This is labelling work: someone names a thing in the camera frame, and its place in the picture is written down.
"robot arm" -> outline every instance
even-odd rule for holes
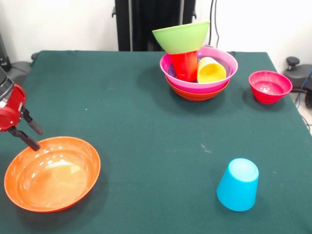
[[[25,91],[15,84],[0,67],[0,132],[10,132],[37,151],[40,148],[39,144],[16,128],[21,118],[24,118],[37,134],[43,134],[43,129],[29,116],[25,102]]]

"pink bowl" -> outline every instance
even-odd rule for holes
[[[195,83],[179,80],[173,72],[172,60],[169,54],[165,54],[160,60],[160,68],[167,76],[168,80],[178,89],[189,93],[207,94],[222,89],[231,77],[237,72],[238,64],[236,59],[227,52],[218,50],[213,47],[203,46],[198,53],[198,59],[203,57],[213,57],[216,61],[222,64],[227,71],[227,77],[211,83]]]
[[[273,104],[281,100],[292,89],[291,81],[273,71],[257,71],[249,76],[249,84],[256,100],[263,104]]]

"green tablecloth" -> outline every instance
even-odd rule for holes
[[[189,102],[167,85],[163,53],[40,52],[24,88],[35,139],[80,137],[98,150],[91,193],[59,213],[16,207],[0,190],[1,234],[312,232],[312,141],[290,96],[255,101],[248,76],[274,70],[266,53],[232,53],[239,70],[212,100]],[[1,181],[24,143],[0,135]],[[224,208],[216,187],[236,157],[259,168],[256,204]]]

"blue cup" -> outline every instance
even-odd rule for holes
[[[232,160],[216,191],[219,201],[232,211],[247,211],[254,206],[259,170],[248,159]]]

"white wall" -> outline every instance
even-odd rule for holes
[[[194,21],[209,20],[210,4],[196,0]],[[218,48],[268,52],[279,72],[286,68],[288,56],[312,63],[311,10],[310,0],[218,0]]]
[[[11,62],[40,50],[118,50],[114,0],[0,0]]]
[[[11,61],[30,60],[43,49],[118,50],[114,2],[0,0],[0,30]],[[311,9],[308,0],[218,0],[219,48],[266,51],[280,72],[287,56],[312,63]],[[208,20],[209,10],[210,0],[196,0],[194,21]]]

